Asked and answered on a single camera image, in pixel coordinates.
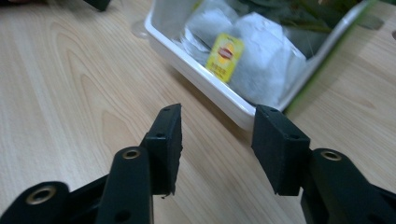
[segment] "yellow label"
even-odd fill
[[[244,42],[230,35],[220,34],[210,51],[205,68],[223,82],[228,82],[244,50]]]

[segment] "wood grain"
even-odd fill
[[[135,0],[136,19],[150,1]],[[0,213],[25,189],[77,189],[137,146],[167,105],[182,104],[176,195],[154,199],[156,223],[304,223],[299,198],[275,196],[239,129],[134,37],[121,3],[0,8]],[[379,31],[356,27],[288,110],[312,148],[347,154],[374,184],[396,191],[395,7]]]

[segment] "glass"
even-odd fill
[[[121,0],[121,7],[132,34],[138,38],[147,38],[148,31],[145,28],[146,10],[139,5],[139,1]]]

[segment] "lipton logo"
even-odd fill
[[[219,51],[218,51],[218,54],[223,59],[230,60],[233,57],[233,53],[229,49],[226,49],[226,48],[220,48]]]

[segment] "lipton tea bag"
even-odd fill
[[[244,52],[228,82],[254,105],[277,107],[305,68],[305,56],[283,34],[282,27],[250,13],[238,20],[231,36],[244,43]]]

